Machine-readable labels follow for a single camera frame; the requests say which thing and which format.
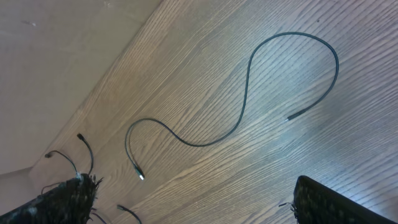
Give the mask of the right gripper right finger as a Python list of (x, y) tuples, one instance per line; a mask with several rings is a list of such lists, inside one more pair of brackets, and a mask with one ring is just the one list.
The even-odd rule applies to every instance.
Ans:
[(291, 208), (299, 224), (395, 224), (305, 175), (297, 179)]

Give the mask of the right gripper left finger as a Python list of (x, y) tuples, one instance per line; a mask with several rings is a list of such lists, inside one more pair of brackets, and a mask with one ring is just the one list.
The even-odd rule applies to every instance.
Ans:
[(80, 174), (1, 215), (1, 224), (87, 223), (102, 181)]

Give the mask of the cardboard box wall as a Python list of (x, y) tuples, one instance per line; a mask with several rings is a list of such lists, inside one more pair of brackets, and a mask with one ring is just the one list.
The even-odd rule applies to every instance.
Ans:
[(1, 212), (158, 0), (1, 0)]

